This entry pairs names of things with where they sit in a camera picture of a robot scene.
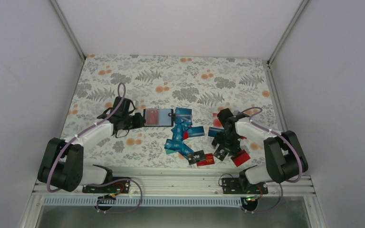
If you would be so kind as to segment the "black leather card holder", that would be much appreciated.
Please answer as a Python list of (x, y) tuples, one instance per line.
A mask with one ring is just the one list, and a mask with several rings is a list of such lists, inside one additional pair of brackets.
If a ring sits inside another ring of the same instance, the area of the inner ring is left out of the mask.
[(173, 109), (158, 109), (159, 111), (159, 124), (157, 126), (147, 126), (146, 123), (144, 127), (173, 127), (174, 125), (174, 110)]

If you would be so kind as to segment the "red gold VIP card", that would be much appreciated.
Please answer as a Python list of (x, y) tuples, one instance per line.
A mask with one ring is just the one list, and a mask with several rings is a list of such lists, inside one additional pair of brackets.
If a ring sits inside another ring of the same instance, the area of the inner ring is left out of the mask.
[(208, 166), (215, 164), (214, 156), (211, 153), (205, 154), (205, 160), (198, 162), (196, 165), (198, 167)]

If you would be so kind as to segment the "blue VIP card with chip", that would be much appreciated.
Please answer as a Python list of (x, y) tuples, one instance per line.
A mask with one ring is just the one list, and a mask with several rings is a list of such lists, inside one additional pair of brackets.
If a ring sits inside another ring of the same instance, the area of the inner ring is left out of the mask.
[(183, 141), (184, 135), (186, 132), (186, 126), (183, 124), (176, 124), (175, 127), (172, 129), (172, 139), (175, 141)]

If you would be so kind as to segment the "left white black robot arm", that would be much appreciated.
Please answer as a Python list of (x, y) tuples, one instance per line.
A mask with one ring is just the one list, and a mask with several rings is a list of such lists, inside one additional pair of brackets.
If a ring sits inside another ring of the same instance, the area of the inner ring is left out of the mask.
[(65, 139), (49, 140), (38, 171), (38, 181), (47, 185), (49, 192), (74, 191), (78, 186), (95, 186), (101, 192), (113, 187), (112, 171), (102, 165), (85, 165), (84, 152), (119, 131), (142, 128), (145, 119), (135, 112), (132, 100), (116, 97), (113, 107), (100, 114), (92, 126)]

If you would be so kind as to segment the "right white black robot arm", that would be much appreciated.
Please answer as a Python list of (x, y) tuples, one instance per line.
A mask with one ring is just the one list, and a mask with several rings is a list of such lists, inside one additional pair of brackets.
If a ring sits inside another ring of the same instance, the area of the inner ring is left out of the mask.
[(261, 182), (296, 183), (308, 170), (308, 163), (297, 135), (293, 131), (275, 131), (253, 120), (245, 112), (233, 114), (223, 109), (217, 114), (223, 131), (216, 134), (212, 145), (214, 157), (223, 161), (227, 155), (238, 159), (245, 152), (240, 147), (242, 138), (250, 139), (264, 149), (265, 163), (246, 169), (239, 179), (239, 189), (251, 193)]

